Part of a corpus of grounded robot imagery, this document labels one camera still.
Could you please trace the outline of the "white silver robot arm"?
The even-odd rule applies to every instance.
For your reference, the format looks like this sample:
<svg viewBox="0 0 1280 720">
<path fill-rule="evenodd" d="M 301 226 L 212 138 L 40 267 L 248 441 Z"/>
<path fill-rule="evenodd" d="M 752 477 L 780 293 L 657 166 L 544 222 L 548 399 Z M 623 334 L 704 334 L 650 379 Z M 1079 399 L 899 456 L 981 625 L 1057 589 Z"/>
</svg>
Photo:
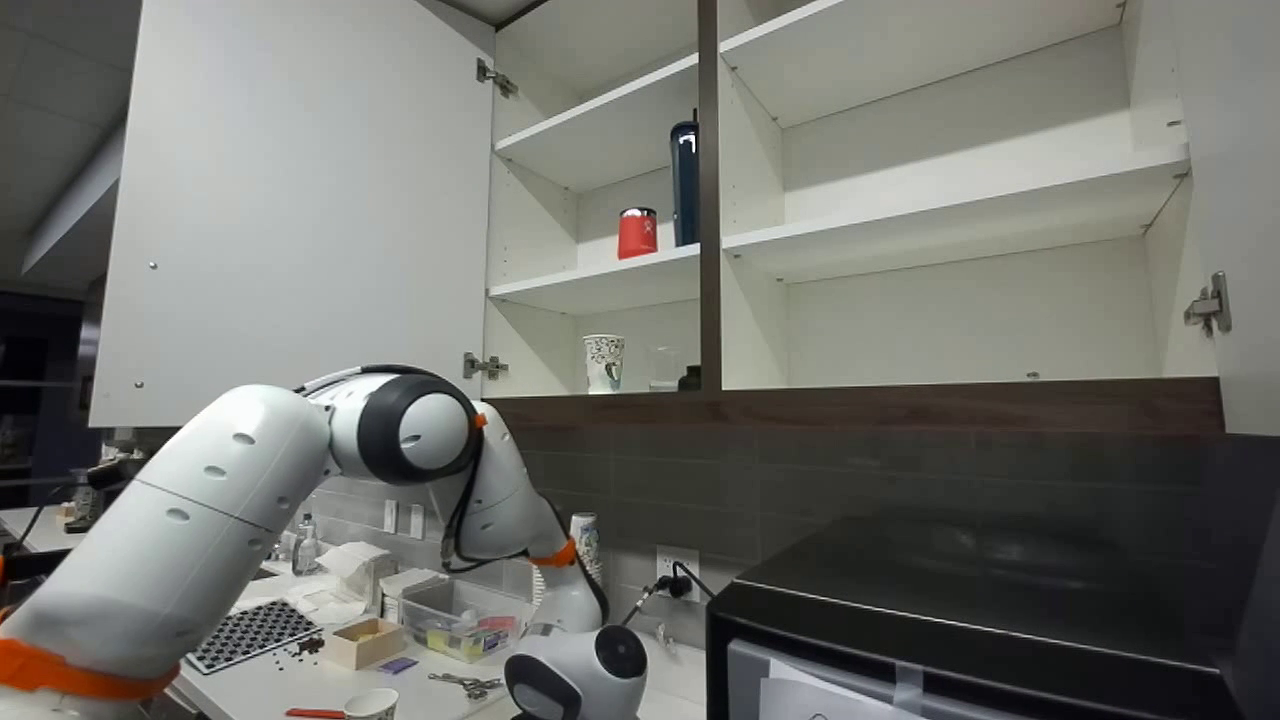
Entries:
<svg viewBox="0 0 1280 720">
<path fill-rule="evenodd" d="M 198 409 L 0 627 L 2 720 L 118 720 L 241 599 L 332 477 L 443 503 L 441 565 L 525 561 L 544 596 L 502 658 L 515 720 L 638 720 L 646 653 L 606 614 L 502 414 L 426 368 L 363 365 Z"/>
</svg>

